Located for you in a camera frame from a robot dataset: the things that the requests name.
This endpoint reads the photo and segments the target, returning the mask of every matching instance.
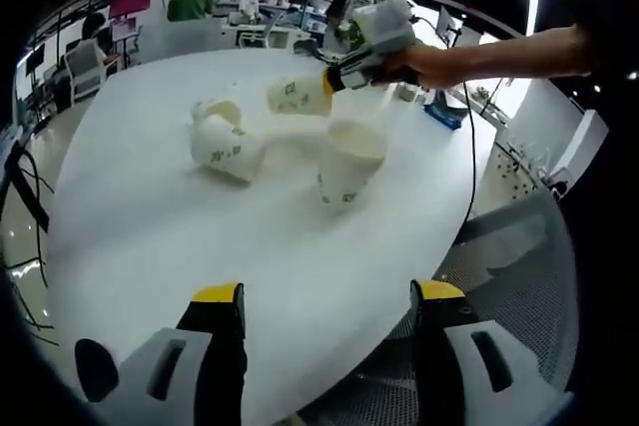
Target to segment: mesh chair back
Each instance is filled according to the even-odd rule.
[[[565,389],[579,333],[576,272],[549,191],[469,221],[435,278],[464,290],[480,320],[505,327],[537,355],[542,377]]]
[[[65,56],[69,73],[73,78],[79,78],[102,66],[97,48],[95,40],[85,40]]]
[[[74,102],[79,97],[96,92],[107,80],[99,49],[95,39],[83,40],[64,56]]]

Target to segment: desk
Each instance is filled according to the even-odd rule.
[[[140,31],[136,30],[135,32],[129,32],[126,35],[122,35],[113,39],[113,43],[115,45],[118,45],[118,42],[122,42],[122,56],[124,58],[125,69],[131,66],[131,58],[129,56],[129,53],[127,52],[127,40],[135,39],[136,37],[138,37],[138,35],[140,35]]]
[[[223,25],[221,49],[233,49],[238,46],[238,37],[242,32],[262,32],[264,25]],[[306,40],[311,37],[309,32],[290,27],[275,26],[269,35],[272,49],[292,50],[298,40]]]
[[[456,88],[450,89],[447,91],[455,100],[457,100],[462,106],[466,105],[466,94],[463,91],[463,87],[457,86]],[[483,104],[477,102],[472,97],[470,97],[470,108],[479,115],[482,115],[482,118],[492,125],[497,132],[501,132],[508,128],[508,124],[505,120],[500,119],[494,114],[490,109],[484,109]]]
[[[177,324],[195,291],[240,280],[243,424],[267,426],[381,343],[408,310],[409,282],[435,273],[463,222],[468,120],[452,132],[419,107],[406,109],[385,165],[358,210],[342,216],[323,209],[308,148],[269,150],[245,188],[196,168],[189,154],[192,105],[225,91],[247,130],[299,122],[323,132],[325,119],[277,117],[265,101],[265,86],[281,76],[323,67],[282,50],[227,50],[109,79],[74,135],[51,208],[48,309],[63,348],[94,338],[120,362]],[[380,97],[379,89],[342,92],[335,114]],[[478,116],[475,125],[480,180],[495,130]]]

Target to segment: person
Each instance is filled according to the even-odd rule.
[[[260,22],[260,2],[258,0],[240,0],[238,11],[244,17],[244,23],[257,24]]]
[[[518,39],[440,50],[416,45],[389,58],[376,84],[396,80],[402,67],[417,73],[425,88],[449,89],[468,80],[497,77],[552,78],[589,74],[597,52],[581,25],[550,29]]]
[[[213,15],[213,0],[171,0],[167,18],[171,22],[204,19]]]
[[[344,33],[340,29],[342,22],[352,17],[352,12],[365,5],[374,4],[375,0],[332,0],[326,9],[326,31],[323,47],[337,54],[345,54],[350,50]]]
[[[104,65],[110,65],[120,58],[120,54],[109,54],[108,51],[105,51],[105,45],[103,43],[101,44],[97,38],[106,23],[107,19],[100,12],[89,12],[82,23],[82,40],[96,39],[98,47],[100,47],[98,51],[102,58],[102,62]]]

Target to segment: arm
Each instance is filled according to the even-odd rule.
[[[169,19],[170,22],[176,20],[176,7],[176,0],[170,0],[169,7],[167,8],[167,19]]]
[[[548,78],[583,75],[594,66],[590,36],[579,26],[530,37],[439,50],[415,46],[391,58],[387,73],[408,66],[425,87],[450,88],[467,80],[497,77]]]

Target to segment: paper cup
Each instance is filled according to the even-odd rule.
[[[275,114],[327,116],[332,95],[324,91],[323,75],[284,79],[267,88],[269,109]]]
[[[321,200],[334,211],[347,210],[386,158],[386,135],[355,121],[328,127],[319,154]]]
[[[265,144],[220,115],[195,123],[191,130],[191,156],[196,164],[250,182],[265,155]]]
[[[219,115],[236,127],[239,127],[242,121],[242,111],[230,100],[206,100],[198,102],[191,109],[191,117],[194,123],[211,115]]]

